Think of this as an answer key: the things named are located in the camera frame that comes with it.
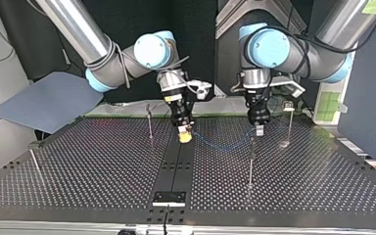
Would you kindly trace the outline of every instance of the gray panel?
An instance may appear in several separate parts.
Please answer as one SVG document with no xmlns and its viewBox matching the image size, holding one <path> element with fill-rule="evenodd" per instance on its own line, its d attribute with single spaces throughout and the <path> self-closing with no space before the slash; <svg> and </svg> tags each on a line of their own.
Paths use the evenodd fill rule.
<svg viewBox="0 0 376 235">
<path fill-rule="evenodd" d="M 0 105 L 0 117 L 53 134 L 103 99 L 88 81 L 53 72 Z"/>
<path fill-rule="evenodd" d="M 376 32 L 356 52 L 338 130 L 376 160 Z"/>
<path fill-rule="evenodd" d="M 80 121 L 34 150 L 42 180 L 32 158 L 2 169 L 0 219 L 146 222 L 173 130 L 167 119 L 153 129 L 151 140 L 145 118 Z"/>
<path fill-rule="evenodd" d="M 306 118 L 294 121 L 286 149 L 279 147 L 287 136 L 285 117 L 256 137 L 249 189 L 250 142 L 227 147 L 248 139 L 250 129 L 243 117 L 197 120 L 203 140 L 181 149 L 181 157 L 194 155 L 186 224 L 376 228 L 376 170 Z"/>
</svg>

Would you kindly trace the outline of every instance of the dark background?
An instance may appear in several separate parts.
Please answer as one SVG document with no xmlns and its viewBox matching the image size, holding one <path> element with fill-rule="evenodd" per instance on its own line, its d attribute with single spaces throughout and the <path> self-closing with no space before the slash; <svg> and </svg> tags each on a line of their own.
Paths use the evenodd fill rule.
<svg viewBox="0 0 376 235">
<path fill-rule="evenodd" d="M 171 30 L 183 64 L 190 77 L 217 84 L 227 95 L 240 69 L 238 29 L 245 24 L 266 22 L 279 25 L 269 13 L 251 11 L 215 41 L 215 18 L 224 0 L 83 0 L 99 25 L 122 49 L 131 46 L 144 33 Z M 306 24 L 310 23 L 313 0 L 294 0 Z M 52 71 L 82 76 L 85 67 L 63 35 L 48 18 L 33 10 L 24 0 L 0 0 L 0 12 L 29 79 L 37 80 Z M 62 49 L 72 61 L 66 66 Z M 317 84 L 310 83 L 313 94 Z M 315 95 L 307 98 L 314 103 Z M 162 99 L 156 75 L 151 72 L 131 83 L 105 93 L 110 103 Z"/>
</svg>

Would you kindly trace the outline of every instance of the silver tube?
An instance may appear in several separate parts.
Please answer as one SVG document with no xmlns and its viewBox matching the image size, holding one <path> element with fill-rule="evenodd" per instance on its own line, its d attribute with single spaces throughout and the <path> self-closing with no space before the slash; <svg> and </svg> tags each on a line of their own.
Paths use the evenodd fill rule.
<svg viewBox="0 0 376 235">
<path fill-rule="evenodd" d="M 376 22 L 376 15 L 362 13 L 367 3 L 368 0 L 337 1 L 316 37 L 330 46 L 351 49 Z"/>
<path fill-rule="evenodd" d="M 91 64 L 109 52 L 109 40 L 80 0 L 36 0 L 85 63 Z"/>
</svg>

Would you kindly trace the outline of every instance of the label sticker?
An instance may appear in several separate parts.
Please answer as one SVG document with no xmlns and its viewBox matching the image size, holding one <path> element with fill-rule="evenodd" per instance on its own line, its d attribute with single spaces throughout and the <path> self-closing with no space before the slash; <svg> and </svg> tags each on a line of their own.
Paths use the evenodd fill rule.
<svg viewBox="0 0 376 235">
<path fill-rule="evenodd" d="M 365 5 L 364 10 L 362 10 L 362 13 L 376 15 L 376 0 L 368 0 L 367 5 Z"/>
<path fill-rule="evenodd" d="M 173 96 L 165 96 L 164 100 L 166 102 L 171 102 L 171 101 L 175 101 L 175 100 L 182 100 L 182 95 L 177 94 L 177 95 L 173 95 Z"/>
</svg>

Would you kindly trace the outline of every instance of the end effector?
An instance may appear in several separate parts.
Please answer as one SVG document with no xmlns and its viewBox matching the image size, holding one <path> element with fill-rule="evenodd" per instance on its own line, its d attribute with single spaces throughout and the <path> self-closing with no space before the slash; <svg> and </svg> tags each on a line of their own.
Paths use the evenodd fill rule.
<svg viewBox="0 0 376 235">
<path fill-rule="evenodd" d="M 171 122 L 178 127 L 180 142 L 190 142 L 191 126 L 194 124 L 192 118 L 194 103 L 189 101 L 189 92 L 195 93 L 197 99 L 204 100 L 212 86 L 207 82 L 189 80 L 188 73 L 180 66 L 188 58 L 179 60 L 173 34 L 170 31 L 144 34 L 136 40 L 133 46 L 126 48 L 123 52 L 118 52 L 117 58 L 120 54 L 122 54 L 124 73 L 119 73 L 122 76 L 112 80 L 115 83 L 114 86 L 106 85 L 108 82 L 112 84 L 110 82 L 112 76 L 106 73 L 96 76 L 95 73 L 97 74 L 98 71 L 89 67 L 86 75 L 90 85 L 100 92 L 105 92 L 122 85 L 127 75 L 136 78 L 150 71 L 156 71 L 157 82 L 171 110 Z M 115 60 L 112 66 L 114 68 L 107 72 L 118 72 L 115 69 L 119 65 Z"/>
<path fill-rule="evenodd" d="M 294 79 L 284 75 L 274 76 L 272 69 L 287 60 L 291 44 L 280 31 L 269 28 L 259 30 L 265 26 L 266 23 L 255 23 L 240 28 L 242 71 L 238 73 L 239 83 L 231 89 L 232 92 L 244 91 L 249 122 L 258 129 L 270 122 L 267 102 L 272 86 L 282 86 L 294 97 L 305 92 Z"/>
</svg>

